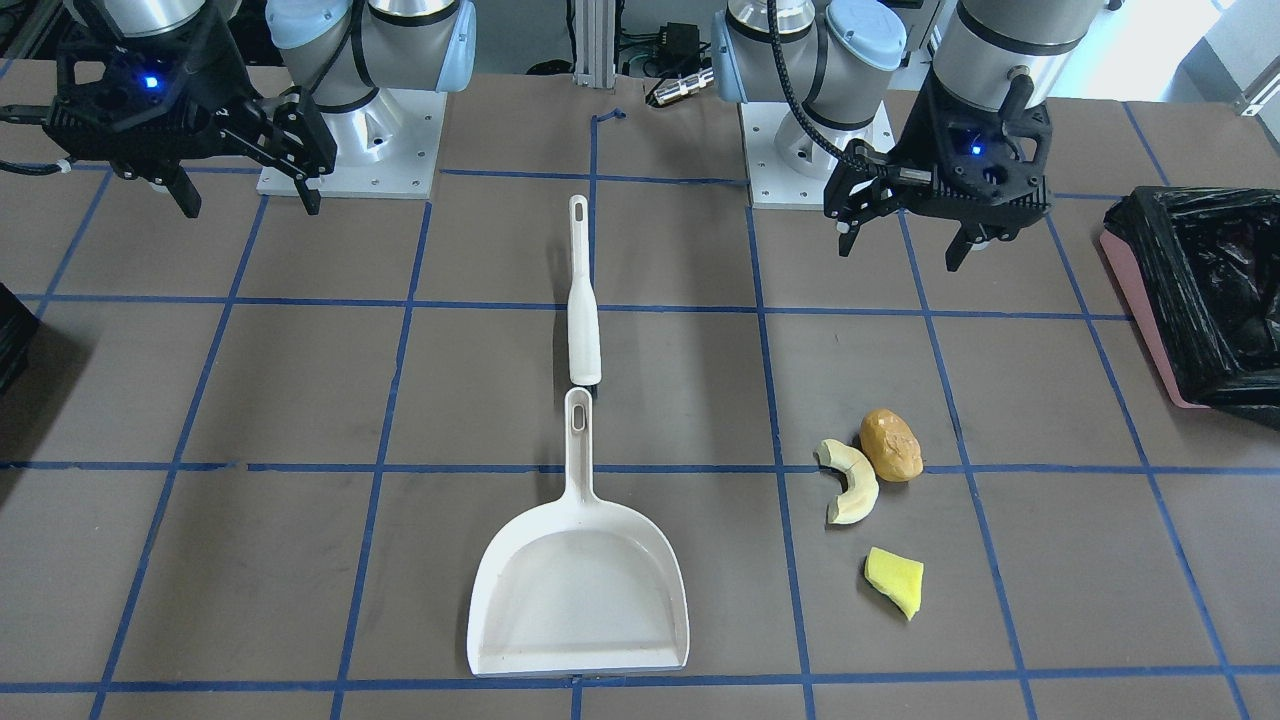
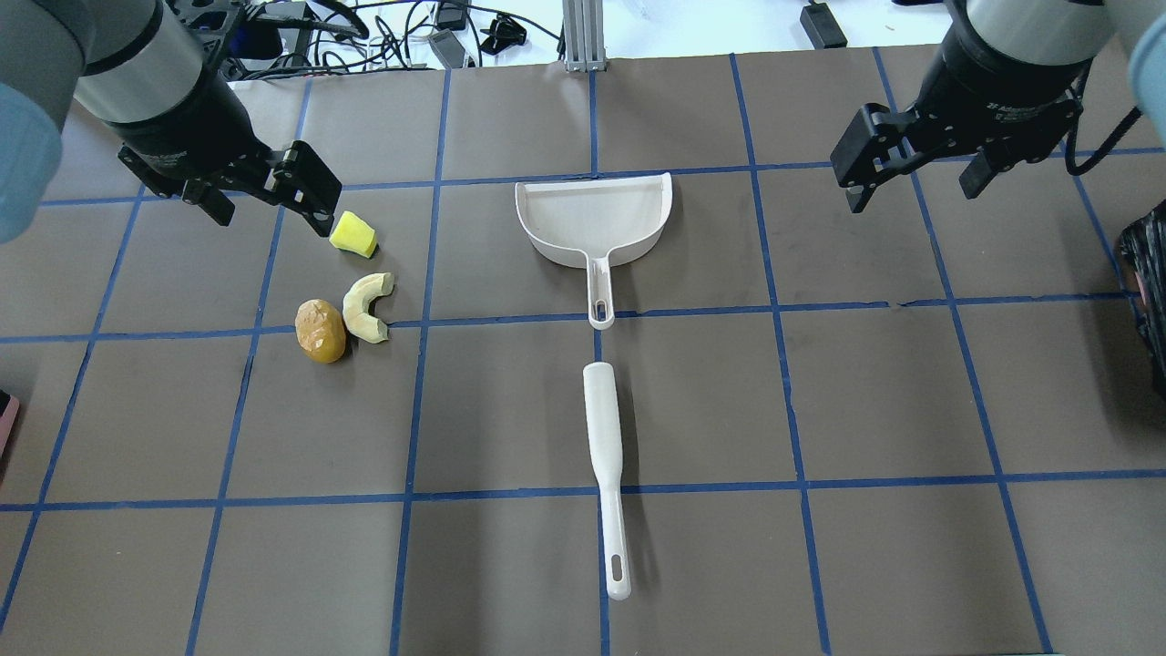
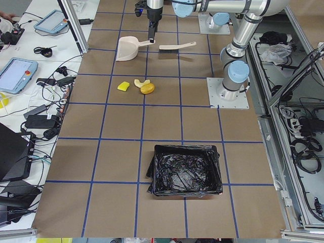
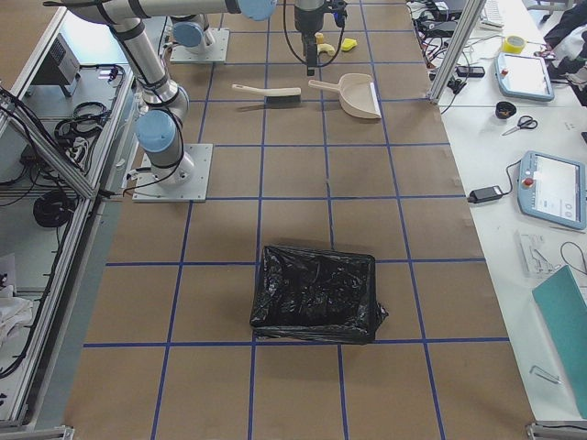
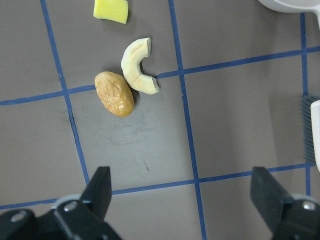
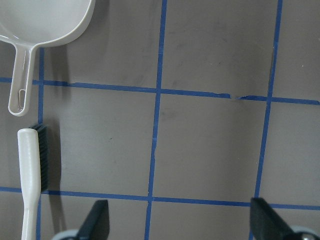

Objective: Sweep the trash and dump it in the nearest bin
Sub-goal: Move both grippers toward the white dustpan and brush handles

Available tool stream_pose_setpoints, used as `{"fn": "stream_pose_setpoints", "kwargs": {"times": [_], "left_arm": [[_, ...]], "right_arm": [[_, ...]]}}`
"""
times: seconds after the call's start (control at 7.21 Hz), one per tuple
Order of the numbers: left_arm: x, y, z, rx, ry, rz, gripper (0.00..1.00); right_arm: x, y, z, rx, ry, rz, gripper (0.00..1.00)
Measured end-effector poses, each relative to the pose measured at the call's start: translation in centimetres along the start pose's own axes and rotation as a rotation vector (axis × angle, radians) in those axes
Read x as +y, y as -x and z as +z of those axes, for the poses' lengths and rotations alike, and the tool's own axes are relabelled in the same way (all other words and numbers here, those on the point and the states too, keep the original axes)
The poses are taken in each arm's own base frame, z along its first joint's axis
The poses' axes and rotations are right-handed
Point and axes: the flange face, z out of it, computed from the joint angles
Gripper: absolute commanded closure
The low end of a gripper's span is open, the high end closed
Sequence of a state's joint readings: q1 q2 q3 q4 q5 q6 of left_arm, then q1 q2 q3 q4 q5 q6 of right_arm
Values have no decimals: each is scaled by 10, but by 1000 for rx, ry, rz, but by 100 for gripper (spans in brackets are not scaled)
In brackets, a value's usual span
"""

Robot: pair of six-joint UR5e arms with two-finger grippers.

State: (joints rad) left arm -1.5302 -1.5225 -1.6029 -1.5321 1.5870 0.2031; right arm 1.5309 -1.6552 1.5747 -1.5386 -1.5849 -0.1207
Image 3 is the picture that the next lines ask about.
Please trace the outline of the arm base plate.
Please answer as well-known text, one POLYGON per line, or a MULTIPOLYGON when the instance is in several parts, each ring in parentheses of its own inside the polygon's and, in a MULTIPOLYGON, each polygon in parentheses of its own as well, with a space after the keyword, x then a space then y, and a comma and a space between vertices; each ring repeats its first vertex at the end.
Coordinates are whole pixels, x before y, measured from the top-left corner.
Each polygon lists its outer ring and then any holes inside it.
POLYGON ((229 13, 198 14, 201 34, 230 35, 229 13))
POLYGON ((229 91, 223 87, 223 78, 208 77, 207 87, 211 108, 249 109, 249 103, 242 84, 238 91, 229 91))

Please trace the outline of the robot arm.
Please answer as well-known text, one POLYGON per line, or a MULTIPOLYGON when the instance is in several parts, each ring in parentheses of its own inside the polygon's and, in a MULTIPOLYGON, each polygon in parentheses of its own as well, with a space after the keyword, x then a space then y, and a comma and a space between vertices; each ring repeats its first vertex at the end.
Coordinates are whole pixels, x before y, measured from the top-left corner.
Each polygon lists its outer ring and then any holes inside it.
POLYGON ((193 12, 225 12, 243 14, 233 40, 221 52, 224 79, 216 88, 217 95, 226 100, 235 100, 249 76, 249 67, 241 59, 246 53, 250 39, 266 16, 283 10, 289 1, 172 1, 177 16, 185 18, 193 12))

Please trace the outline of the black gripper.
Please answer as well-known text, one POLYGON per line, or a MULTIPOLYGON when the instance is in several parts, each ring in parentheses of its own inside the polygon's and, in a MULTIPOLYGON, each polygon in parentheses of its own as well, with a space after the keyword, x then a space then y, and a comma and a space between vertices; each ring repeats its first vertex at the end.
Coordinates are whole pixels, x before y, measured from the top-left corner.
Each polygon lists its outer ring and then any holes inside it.
POLYGON ((147 17, 150 20, 148 28, 148 40, 154 43, 155 37, 155 22, 162 18, 163 0, 147 0, 147 17))

